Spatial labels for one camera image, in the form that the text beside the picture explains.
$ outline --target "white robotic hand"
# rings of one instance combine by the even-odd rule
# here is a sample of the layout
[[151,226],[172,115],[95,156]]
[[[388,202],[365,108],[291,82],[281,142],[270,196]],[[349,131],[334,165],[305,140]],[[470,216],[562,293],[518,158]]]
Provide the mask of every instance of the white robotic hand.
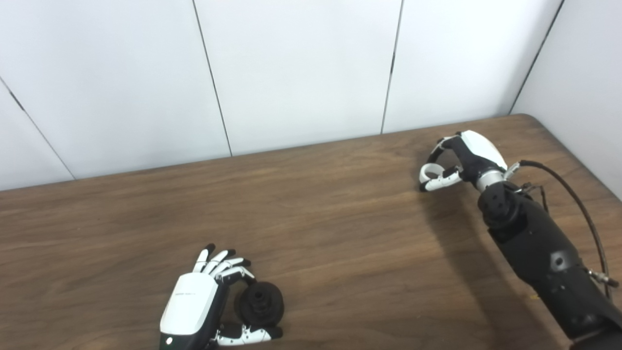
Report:
[[224,250],[211,260],[216,249],[208,244],[194,269],[181,275],[160,320],[160,350],[204,350],[218,345],[243,345],[280,338],[278,327],[257,328],[243,324],[220,324],[229,286],[239,280],[256,282],[244,258],[229,258],[235,250]]
[[[460,165],[445,169],[436,163],[446,149],[454,151]],[[419,190],[434,191],[466,181],[482,191],[489,183],[502,180],[507,170],[508,166],[492,142],[475,131],[461,131],[439,140],[421,167]]]

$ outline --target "black robotic arm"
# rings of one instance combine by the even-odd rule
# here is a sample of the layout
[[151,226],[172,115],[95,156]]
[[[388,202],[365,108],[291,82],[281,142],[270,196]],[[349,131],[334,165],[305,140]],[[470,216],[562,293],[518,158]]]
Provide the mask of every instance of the black robotic arm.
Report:
[[[436,164],[446,149],[454,151],[460,165],[445,170]],[[622,349],[622,313],[592,278],[611,286],[617,282],[586,268],[546,210],[523,187],[509,181],[520,165],[508,169],[490,141],[464,131],[439,140],[421,169],[420,190],[472,183],[481,192],[478,208],[488,232],[516,275],[533,287],[575,342],[571,350]]]

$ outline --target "black pulley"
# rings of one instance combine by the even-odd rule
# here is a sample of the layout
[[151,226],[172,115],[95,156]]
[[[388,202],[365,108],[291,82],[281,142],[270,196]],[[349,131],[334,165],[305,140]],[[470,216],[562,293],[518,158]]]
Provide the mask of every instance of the black pulley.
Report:
[[276,327],[285,311],[283,295],[272,283],[253,283],[236,300],[236,311],[246,324]]

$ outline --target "wooden table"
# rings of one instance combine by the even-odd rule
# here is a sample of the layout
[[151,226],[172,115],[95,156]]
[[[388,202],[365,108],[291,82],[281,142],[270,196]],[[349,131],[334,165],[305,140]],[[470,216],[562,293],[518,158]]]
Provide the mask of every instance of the wooden table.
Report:
[[[247,350],[565,349],[486,233],[477,191],[414,190],[435,142],[467,129],[574,185],[622,277],[620,201],[536,120],[507,116],[0,192],[0,348],[157,349],[177,277],[214,242],[285,297],[284,338]],[[562,187],[537,169],[515,180],[546,186],[598,268]]]

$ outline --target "white wall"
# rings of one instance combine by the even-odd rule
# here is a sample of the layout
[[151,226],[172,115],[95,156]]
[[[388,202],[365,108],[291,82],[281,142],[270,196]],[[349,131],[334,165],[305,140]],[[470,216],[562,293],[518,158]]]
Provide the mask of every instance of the white wall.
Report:
[[508,114],[560,0],[406,0],[384,132]]
[[72,179],[0,82],[0,190]]
[[201,0],[233,154],[380,131],[400,0]]
[[401,0],[0,0],[0,77],[98,176],[506,114],[558,3],[404,0],[388,105]]
[[622,198],[622,2],[566,1],[513,113],[536,117]]
[[0,1],[0,47],[78,178],[230,155],[191,1]]

